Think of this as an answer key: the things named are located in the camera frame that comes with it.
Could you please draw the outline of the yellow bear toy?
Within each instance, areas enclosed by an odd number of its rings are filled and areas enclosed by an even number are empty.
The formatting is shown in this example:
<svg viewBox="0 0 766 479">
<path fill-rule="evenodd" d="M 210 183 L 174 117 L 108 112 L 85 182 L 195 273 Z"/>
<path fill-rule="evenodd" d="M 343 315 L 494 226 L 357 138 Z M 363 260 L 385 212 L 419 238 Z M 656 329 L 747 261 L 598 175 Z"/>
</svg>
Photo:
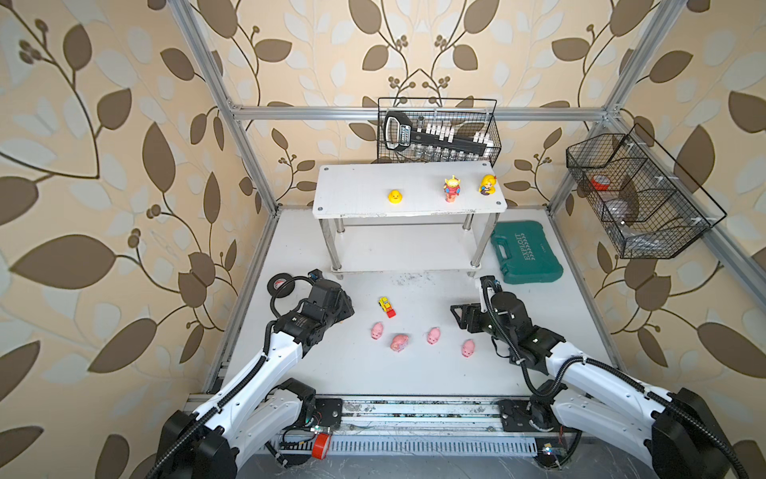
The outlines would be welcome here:
<svg viewBox="0 0 766 479">
<path fill-rule="evenodd" d="M 482 196 L 490 196 L 496 193 L 497 177 L 494 175 L 486 175 L 480 183 L 480 194 Z"/>
</svg>

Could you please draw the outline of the green plastic tool case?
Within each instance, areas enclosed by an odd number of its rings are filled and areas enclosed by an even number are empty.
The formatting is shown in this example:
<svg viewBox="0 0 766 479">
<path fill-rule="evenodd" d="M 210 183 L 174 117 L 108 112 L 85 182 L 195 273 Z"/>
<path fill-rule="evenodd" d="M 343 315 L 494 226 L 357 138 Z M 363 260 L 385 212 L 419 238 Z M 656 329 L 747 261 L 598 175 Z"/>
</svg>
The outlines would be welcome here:
<svg viewBox="0 0 766 479">
<path fill-rule="evenodd" d="M 504 283 L 554 283 L 564 268 L 554 254 L 543 225 L 535 221 L 497 223 L 491 244 Z"/>
</svg>

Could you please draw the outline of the yellow rubber duck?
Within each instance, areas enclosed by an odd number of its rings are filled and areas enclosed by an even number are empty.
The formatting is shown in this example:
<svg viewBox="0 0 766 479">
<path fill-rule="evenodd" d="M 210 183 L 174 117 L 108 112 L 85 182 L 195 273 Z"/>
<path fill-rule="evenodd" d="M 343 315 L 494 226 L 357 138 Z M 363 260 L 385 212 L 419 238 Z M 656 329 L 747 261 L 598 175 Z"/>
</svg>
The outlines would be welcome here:
<svg viewBox="0 0 766 479">
<path fill-rule="evenodd" d="M 403 201 L 403 196 L 398 190 L 392 190 L 388 195 L 388 201 L 392 205 L 398 205 Z"/>
</svg>

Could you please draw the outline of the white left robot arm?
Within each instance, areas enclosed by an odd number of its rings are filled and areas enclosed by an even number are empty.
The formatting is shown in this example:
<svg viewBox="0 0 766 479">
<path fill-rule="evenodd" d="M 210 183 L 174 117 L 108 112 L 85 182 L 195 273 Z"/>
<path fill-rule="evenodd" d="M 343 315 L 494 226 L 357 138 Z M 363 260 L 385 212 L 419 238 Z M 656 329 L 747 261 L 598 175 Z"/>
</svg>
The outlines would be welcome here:
<svg viewBox="0 0 766 479">
<path fill-rule="evenodd" d="M 308 296 L 274 315 L 261 352 L 193 412 L 179 410 L 166 421 L 148 477 L 233 478 L 261 449 L 289 465 L 273 444 L 277 435 L 295 430 L 327 435 L 335 427 L 331 414 L 321 411 L 315 389 L 287 373 L 354 309 L 339 283 L 323 277 L 304 282 Z"/>
</svg>

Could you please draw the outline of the black socket set holder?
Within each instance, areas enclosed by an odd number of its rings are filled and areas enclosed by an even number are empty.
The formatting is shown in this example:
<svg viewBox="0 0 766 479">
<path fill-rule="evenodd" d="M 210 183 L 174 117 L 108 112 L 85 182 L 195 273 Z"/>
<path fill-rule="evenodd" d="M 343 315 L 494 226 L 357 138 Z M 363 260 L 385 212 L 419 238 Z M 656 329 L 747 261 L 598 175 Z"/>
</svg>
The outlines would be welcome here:
<svg viewBox="0 0 766 479">
<path fill-rule="evenodd" d="M 461 137 L 454 127 L 444 122 L 412 121 L 403 111 L 389 111 L 384 116 L 383 144 L 387 150 L 395 152 L 414 147 L 434 147 L 478 156 L 490 156 L 498 147 L 483 130 Z"/>
</svg>

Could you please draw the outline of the black tape roll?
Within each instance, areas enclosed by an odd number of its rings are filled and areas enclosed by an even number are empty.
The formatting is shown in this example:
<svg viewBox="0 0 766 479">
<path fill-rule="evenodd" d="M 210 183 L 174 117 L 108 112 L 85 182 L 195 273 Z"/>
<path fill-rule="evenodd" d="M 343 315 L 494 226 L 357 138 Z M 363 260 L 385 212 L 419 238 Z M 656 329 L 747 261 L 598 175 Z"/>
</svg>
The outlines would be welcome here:
<svg viewBox="0 0 766 479">
<path fill-rule="evenodd" d="M 267 282 L 267 292 L 275 299 L 284 299 L 293 293 L 295 280 L 289 273 L 278 273 Z"/>
</svg>

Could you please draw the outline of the white two-tier shelf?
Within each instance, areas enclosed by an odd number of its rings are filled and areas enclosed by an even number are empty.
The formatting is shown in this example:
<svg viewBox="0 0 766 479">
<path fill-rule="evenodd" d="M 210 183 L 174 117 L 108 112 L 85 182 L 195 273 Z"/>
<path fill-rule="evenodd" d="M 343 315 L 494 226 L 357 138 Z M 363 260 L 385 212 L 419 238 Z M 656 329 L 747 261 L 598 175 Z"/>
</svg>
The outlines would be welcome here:
<svg viewBox="0 0 766 479">
<path fill-rule="evenodd" d="M 335 273 L 480 269 L 507 204 L 480 194 L 490 163 L 331 165 L 320 169 L 313 204 Z M 445 200 L 455 176 L 461 193 Z M 398 190 L 403 201 L 392 205 Z"/>
</svg>

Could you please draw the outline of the red emergency button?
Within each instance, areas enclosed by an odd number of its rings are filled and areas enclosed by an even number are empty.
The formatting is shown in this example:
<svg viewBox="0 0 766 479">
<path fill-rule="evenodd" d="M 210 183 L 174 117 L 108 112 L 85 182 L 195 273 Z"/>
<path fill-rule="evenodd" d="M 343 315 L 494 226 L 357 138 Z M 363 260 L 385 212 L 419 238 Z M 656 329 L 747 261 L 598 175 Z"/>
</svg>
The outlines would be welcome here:
<svg viewBox="0 0 766 479">
<path fill-rule="evenodd" d="M 332 435 L 328 433 L 319 433 L 316 435 L 311 450 L 314 459 L 324 460 L 329 453 Z"/>
</svg>

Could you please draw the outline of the large pink pig toy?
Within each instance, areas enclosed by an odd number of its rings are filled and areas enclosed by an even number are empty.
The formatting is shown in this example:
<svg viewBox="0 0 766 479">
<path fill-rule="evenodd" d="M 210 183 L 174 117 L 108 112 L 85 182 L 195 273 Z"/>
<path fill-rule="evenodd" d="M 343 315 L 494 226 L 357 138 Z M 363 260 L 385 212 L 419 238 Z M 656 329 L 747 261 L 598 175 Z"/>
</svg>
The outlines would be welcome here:
<svg viewBox="0 0 766 479">
<path fill-rule="evenodd" d="M 409 335 L 396 335 L 392 341 L 390 348 L 395 352 L 403 351 L 409 345 Z"/>
</svg>

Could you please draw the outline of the aluminium frame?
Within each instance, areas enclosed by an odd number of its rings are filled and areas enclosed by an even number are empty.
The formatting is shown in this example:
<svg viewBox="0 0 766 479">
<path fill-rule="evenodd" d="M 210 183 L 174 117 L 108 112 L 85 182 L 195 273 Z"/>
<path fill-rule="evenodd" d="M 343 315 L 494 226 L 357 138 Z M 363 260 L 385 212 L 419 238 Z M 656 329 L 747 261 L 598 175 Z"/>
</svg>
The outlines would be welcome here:
<svg viewBox="0 0 766 479">
<path fill-rule="evenodd" d="M 267 205 L 314 206 L 296 155 L 387 151 L 385 117 L 491 133 L 510 213 L 559 227 L 631 374 L 702 396 L 765 474 L 765 5 L 761 1 L 187 1 Z"/>
</svg>

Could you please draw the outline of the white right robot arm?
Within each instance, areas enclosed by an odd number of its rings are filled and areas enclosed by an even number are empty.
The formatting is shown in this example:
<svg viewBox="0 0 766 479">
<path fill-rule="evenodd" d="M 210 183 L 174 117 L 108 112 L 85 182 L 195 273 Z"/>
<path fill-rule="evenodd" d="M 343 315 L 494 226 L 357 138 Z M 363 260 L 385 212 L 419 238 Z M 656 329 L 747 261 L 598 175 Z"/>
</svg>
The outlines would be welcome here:
<svg viewBox="0 0 766 479">
<path fill-rule="evenodd" d="M 505 359 L 547 381 L 528 387 L 530 423 L 576 429 L 640 459 L 659 478 L 747 477 L 731 442 L 704 399 L 640 381 L 585 354 L 562 335 L 532 323 L 508 291 L 483 287 L 478 303 L 453 305 L 460 329 L 504 343 Z"/>
</svg>

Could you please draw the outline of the yellow red toy car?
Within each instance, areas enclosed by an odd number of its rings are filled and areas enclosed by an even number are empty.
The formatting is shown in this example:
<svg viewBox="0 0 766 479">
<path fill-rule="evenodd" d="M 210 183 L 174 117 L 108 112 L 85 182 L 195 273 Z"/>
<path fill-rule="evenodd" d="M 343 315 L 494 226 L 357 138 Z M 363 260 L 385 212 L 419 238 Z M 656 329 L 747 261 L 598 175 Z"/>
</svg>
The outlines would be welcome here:
<svg viewBox="0 0 766 479">
<path fill-rule="evenodd" d="M 389 319 L 393 319 L 393 317 L 396 317 L 396 311 L 395 309 L 393 309 L 393 305 L 389 301 L 388 297 L 381 297 L 378 300 L 378 303 L 381 309 L 386 313 L 387 317 L 389 317 Z"/>
</svg>

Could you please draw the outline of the red tape roll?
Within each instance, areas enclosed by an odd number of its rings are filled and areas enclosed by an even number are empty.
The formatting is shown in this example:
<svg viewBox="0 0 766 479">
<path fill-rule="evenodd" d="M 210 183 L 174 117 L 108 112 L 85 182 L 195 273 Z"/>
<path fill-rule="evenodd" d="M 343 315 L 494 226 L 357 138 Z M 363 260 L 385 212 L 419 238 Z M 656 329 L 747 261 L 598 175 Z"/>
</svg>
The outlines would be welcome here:
<svg viewBox="0 0 766 479">
<path fill-rule="evenodd" d="M 606 192 L 610 189 L 610 186 L 612 185 L 612 180 L 606 175 L 598 174 L 598 175 L 593 175 L 590 178 L 590 184 L 592 185 L 595 191 Z"/>
</svg>

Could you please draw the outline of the alien figure toy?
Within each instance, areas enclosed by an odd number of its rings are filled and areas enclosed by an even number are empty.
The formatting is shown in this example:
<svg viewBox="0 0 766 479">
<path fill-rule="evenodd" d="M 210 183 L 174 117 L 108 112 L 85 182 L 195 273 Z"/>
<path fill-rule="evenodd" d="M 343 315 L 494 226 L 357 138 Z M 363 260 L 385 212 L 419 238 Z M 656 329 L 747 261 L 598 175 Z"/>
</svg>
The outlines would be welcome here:
<svg viewBox="0 0 766 479">
<path fill-rule="evenodd" d="M 445 200 L 447 203 L 454 203 L 461 193 L 461 181 L 452 176 L 450 179 L 446 179 L 444 183 Z"/>
</svg>

